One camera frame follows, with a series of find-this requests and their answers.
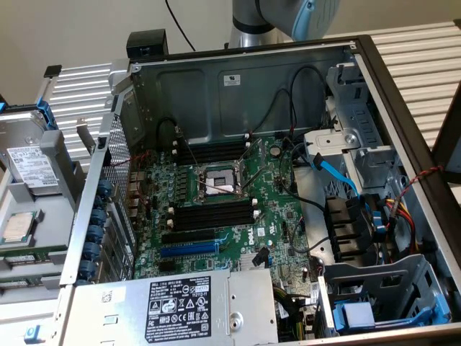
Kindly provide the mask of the silver socket locking lever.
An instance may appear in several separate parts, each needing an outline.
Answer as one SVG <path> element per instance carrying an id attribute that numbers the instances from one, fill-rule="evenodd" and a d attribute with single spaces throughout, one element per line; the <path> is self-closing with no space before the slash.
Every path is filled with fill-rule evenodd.
<path id="1" fill-rule="evenodd" d="M 192 159 L 193 159 L 193 161 L 194 161 L 195 166 L 198 167 L 199 165 L 198 165 L 198 162 L 197 162 L 197 160 L 196 160 L 196 157 L 195 157 L 193 151 L 191 150 L 191 148 L 190 148 L 190 146 L 189 146 L 189 144 L 188 144 L 187 139 L 185 138 L 183 132 L 182 132 L 180 129 L 179 129 L 179 137 L 183 140 L 184 145 L 186 146 L 188 152 L 190 153 L 190 155 L 191 155 L 191 157 L 192 157 Z"/>
<path id="2" fill-rule="evenodd" d="M 243 159 L 240 163 L 241 191 L 249 189 L 267 167 L 265 158 Z"/>

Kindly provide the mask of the green motherboard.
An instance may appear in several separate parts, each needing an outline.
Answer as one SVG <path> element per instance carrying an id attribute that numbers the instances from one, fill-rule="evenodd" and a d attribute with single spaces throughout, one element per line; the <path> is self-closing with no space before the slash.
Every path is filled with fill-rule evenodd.
<path id="1" fill-rule="evenodd" d="M 167 225 L 168 209 L 176 206 L 201 205 L 193 201 L 192 173 L 195 164 L 178 165 L 175 157 L 186 146 L 145 155 L 130 177 L 133 222 L 138 237 L 134 278 L 155 278 L 164 275 L 191 274 L 212 270 L 238 271 L 242 254 L 269 250 L 269 268 L 273 284 L 294 299 L 313 299 L 316 275 L 321 268 L 312 263 L 306 249 L 307 217 L 302 202 L 295 194 L 297 185 L 292 164 L 298 162 L 288 143 L 277 137 L 262 138 L 266 148 L 267 167 L 245 190 L 254 206 L 253 224 L 212 229 L 219 251 L 209 254 L 162 258 L 160 250 L 186 244 L 162 244 L 161 236 L 173 232 Z M 272 146 L 279 146 L 279 157 L 270 155 Z M 174 260 L 175 272 L 160 273 L 158 263 Z"/>

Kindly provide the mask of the long black expansion slot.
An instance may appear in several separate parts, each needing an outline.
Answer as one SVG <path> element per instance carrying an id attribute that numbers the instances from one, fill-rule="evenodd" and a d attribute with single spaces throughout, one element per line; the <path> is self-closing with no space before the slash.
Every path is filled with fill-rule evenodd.
<path id="1" fill-rule="evenodd" d="M 186 244 L 215 239 L 215 231 L 212 229 L 198 231 L 183 231 L 164 234 L 161 236 L 162 244 Z"/>

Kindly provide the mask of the open grey PC case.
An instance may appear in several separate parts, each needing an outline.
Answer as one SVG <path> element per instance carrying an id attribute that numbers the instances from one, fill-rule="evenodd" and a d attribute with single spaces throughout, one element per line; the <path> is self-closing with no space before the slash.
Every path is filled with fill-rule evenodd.
<path id="1" fill-rule="evenodd" d="M 386 144 L 398 155 L 390 187 L 359 190 L 320 154 L 309 157 L 305 135 L 330 128 L 326 75 L 340 63 L 357 65 L 369 87 L 370 110 Z M 372 38 L 322 40 L 267 48 L 131 60 L 110 79 L 112 107 L 91 159 L 66 259 L 53 346 L 64 346 L 71 305 L 80 286 L 134 278 L 138 237 L 131 174 L 148 154 L 171 148 L 179 136 L 252 140 L 277 137 L 297 154 L 295 194 L 307 217 L 305 235 L 316 275 L 313 299 L 296 300 L 272 282 L 278 342 L 263 346 L 461 346 L 461 208 Z M 100 179 L 113 184 L 107 200 Z M 374 265 L 421 254 L 432 266 L 452 314 L 448 324 L 339 337 L 317 337 L 318 279 L 334 260 L 324 218 L 326 198 L 358 197 L 375 247 Z M 79 263 L 91 210 L 105 210 L 95 276 L 81 280 Z"/>

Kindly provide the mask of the silver chipset heatsink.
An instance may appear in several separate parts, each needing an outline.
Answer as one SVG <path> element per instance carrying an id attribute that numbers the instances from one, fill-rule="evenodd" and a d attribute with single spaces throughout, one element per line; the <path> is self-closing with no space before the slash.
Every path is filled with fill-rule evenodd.
<path id="1" fill-rule="evenodd" d="M 238 271 L 248 270 L 263 270 L 269 268 L 269 261 L 262 262 L 259 266 L 255 266 L 253 259 L 257 256 L 257 253 L 242 254 L 238 261 Z"/>

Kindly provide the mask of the silver disk bay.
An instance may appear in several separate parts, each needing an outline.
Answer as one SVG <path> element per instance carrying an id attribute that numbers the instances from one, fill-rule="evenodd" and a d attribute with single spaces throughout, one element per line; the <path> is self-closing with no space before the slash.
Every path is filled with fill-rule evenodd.
<path id="1" fill-rule="evenodd" d="M 360 68 L 353 63 L 331 67 L 326 75 L 331 96 L 326 99 L 330 128 L 305 135 L 309 157 L 320 154 L 347 174 L 359 190 L 390 187 L 398 175 L 398 155 L 386 144 L 370 107 L 373 98 Z"/>

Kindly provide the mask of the black box device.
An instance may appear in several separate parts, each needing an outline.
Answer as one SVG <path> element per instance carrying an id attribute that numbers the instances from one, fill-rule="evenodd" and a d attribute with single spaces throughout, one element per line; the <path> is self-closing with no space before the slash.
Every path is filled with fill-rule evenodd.
<path id="1" fill-rule="evenodd" d="M 169 54 L 165 29 L 131 32 L 125 47 L 127 56 L 131 60 Z"/>

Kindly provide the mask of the grey disk cage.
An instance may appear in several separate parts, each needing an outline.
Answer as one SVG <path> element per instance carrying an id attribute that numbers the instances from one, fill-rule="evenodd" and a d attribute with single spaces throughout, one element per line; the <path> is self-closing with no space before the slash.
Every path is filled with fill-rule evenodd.
<path id="1" fill-rule="evenodd" d="M 314 333 L 320 338 L 356 335 L 340 335 L 334 329 L 332 311 L 338 303 L 370 302 L 375 320 L 385 321 L 409 317 L 416 306 L 431 306 L 436 294 L 444 296 L 432 266 L 421 254 L 386 265 L 328 265 L 318 284 Z"/>

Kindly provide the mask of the blue disk carrier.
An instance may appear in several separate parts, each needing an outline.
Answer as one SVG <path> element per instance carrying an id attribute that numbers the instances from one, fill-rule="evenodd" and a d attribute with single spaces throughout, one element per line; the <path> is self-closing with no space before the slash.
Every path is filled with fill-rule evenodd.
<path id="1" fill-rule="evenodd" d="M 45 122 L 48 130 L 58 129 L 51 107 L 42 97 L 35 104 L 28 105 L 9 105 L 0 101 L 0 121 L 30 120 L 34 115 Z"/>
<path id="2" fill-rule="evenodd" d="M 334 329 L 340 335 L 346 335 L 450 323 L 451 313 L 446 299 L 441 293 L 434 298 L 435 302 L 431 306 L 416 306 L 409 317 L 385 321 L 375 320 L 370 302 L 341 302 L 332 311 Z"/>

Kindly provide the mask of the silver power supply unit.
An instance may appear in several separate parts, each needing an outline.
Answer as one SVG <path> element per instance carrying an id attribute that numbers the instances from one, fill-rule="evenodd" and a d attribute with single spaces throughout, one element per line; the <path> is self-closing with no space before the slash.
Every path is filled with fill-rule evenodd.
<path id="1" fill-rule="evenodd" d="M 80 286 L 64 346 L 263 346 L 278 342 L 266 269 Z"/>

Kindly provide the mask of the silver hard disk white label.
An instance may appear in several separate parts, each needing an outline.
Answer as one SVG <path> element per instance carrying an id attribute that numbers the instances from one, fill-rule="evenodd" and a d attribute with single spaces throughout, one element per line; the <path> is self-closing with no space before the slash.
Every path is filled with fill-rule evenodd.
<path id="1" fill-rule="evenodd" d="M 34 196 L 60 193 L 50 160 L 40 149 L 45 131 L 54 129 L 38 109 L 0 112 L 0 161 Z"/>

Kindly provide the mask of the silver CPU chip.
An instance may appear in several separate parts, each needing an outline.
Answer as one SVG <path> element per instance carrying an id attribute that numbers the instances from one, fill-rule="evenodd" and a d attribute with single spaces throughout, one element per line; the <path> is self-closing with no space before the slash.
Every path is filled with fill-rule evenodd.
<path id="1" fill-rule="evenodd" d="M 30 235 L 36 212 L 14 213 L 10 216 L 4 227 L 0 244 L 25 242 Z"/>

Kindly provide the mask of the dark upright panel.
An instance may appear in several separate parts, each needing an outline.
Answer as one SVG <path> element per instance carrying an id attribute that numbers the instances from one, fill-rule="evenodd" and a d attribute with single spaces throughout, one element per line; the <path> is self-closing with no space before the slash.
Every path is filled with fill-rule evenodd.
<path id="1" fill-rule="evenodd" d="M 461 185 L 461 81 L 431 152 L 446 181 Z"/>

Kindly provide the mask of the blue square case latch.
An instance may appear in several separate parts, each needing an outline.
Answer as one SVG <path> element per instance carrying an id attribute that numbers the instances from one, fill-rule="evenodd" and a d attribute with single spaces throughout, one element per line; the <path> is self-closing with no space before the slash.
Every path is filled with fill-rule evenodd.
<path id="1" fill-rule="evenodd" d="M 39 324 L 28 326 L 24 333 L 24 343 L 26 345 L 36 345 L 42 343 L 42 339 L 40 338 L 40 330 L 41 326 Z"/>

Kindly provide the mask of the silver metal bracket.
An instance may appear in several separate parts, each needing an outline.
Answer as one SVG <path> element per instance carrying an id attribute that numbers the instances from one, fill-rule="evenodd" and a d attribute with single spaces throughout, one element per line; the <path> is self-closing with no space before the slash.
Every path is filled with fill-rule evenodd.
<path id="1" fill-rule="evenodd" d="M 80 118 L 80 119 L 77 120 L 76 132 L 77 132 L 81 142 L 83 143 L 84 147 L 88 151 L 89 155 L 92 156 L 93 153 L 94 153 L 96 143 L 95 143 L 91 133 L 89 132 L 88 124 L 85 121 L 85 119 Z"/>

